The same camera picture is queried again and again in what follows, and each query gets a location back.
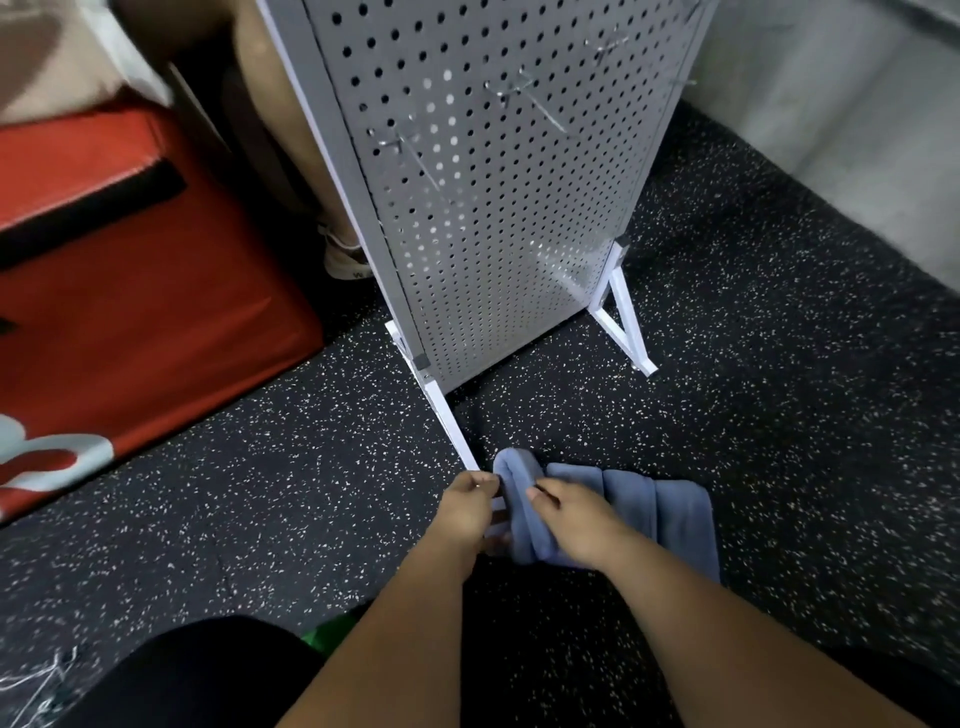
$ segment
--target person's right hand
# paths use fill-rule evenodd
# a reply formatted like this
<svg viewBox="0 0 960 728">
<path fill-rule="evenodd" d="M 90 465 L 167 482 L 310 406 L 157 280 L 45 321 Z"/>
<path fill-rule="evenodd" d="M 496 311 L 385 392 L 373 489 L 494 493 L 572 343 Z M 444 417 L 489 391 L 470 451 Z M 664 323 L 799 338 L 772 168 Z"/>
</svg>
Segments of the person's right hand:
<svg viewBox="0 0 960 728">
<path fill-rule="evenodd" d="M 527 488 L 531 505 L 566 554 L 584 566 L 604 570 L 623 539 L 636 536 L 590 488 L 552 477 L 541 478 L 537 485 L 540 490 Z"/>
</svg>

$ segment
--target green object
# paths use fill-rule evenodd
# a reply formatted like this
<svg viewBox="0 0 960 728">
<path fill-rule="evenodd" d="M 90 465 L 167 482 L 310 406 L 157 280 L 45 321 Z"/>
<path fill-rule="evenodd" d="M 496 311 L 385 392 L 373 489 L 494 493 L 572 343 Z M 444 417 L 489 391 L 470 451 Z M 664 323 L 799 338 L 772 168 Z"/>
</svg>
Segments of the green object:
<svg viewBox="0 0 960 728">
<path fill-rule="evenodd" d="M 327 660 L 340 643 L 347 638 L 350 630 L 357 623 L 357 618 L 351 612 L 326 621 L 316 629 L 303 635 L 303 641 L 320 652 Z"/>
</svg>

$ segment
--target sneaker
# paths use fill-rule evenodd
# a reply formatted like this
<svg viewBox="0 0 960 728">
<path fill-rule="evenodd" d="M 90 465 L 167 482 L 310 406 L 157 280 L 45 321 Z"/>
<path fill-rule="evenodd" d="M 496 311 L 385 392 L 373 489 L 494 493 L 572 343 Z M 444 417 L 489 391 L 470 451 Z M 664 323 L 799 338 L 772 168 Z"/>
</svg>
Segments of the sneaker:
<svg viewBox="0 0 960 728">
<path fill-rule="evenodd" d="M 363 255 L 363 248 L 359 243 L 348 245 L 325 225 L 318 225 L 317 230 L 326 237 L 326 251 L 324 252 L 324 268 L 331 278 L 336 280 L 361 280 L 371 278 L 373 270 Z"/>
</svg>

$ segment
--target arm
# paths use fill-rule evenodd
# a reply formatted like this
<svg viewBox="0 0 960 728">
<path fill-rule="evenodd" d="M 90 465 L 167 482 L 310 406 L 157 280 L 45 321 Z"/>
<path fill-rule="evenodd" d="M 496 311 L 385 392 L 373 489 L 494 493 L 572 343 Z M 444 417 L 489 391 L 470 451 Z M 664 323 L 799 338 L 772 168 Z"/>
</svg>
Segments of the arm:
<svg viewBox="0 0 960 728">
<path fill-rule="evenodd" d="M 545 478 L 528 497 L 574 559 L 634 613 L 687 728 L 919 728 L 913 716 L 748 602 L 622 522 L 583 486 Z"/>
<path fill-rule="evenodd" d="M 498 485 L 489 473 L 454 479 L 423 538 L 277 728 L 459 725 L 463 583 Z"/>
</svg>

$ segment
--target hand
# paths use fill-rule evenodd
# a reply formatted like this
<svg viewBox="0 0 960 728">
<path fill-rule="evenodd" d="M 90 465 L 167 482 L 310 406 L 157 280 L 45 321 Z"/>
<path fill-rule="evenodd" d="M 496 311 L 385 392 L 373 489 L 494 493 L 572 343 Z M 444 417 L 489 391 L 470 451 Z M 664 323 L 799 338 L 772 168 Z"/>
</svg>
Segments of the hand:
<svg viewBox="0 0 960 728">
<path fill-rule="evenodd" d="M 444 491 L 437 515 L 419 546 L 432 546 L 457 555 L 466 579 L 473 571 L 477 553 L 490 546 L 483 535 L 490 527 L 491 500 L 499 488 L 500 480 L 493 473 L 464 471 L 457 475 Z"/>
<path fill-rule="evenodd" d="M 617 516 L 610 504 L 590 488 L 552 477 L 527 488 L 527 497 L 557 543 L 572 559 L 603 571 L 623 539 L 636 532 Z"/>
</svg>

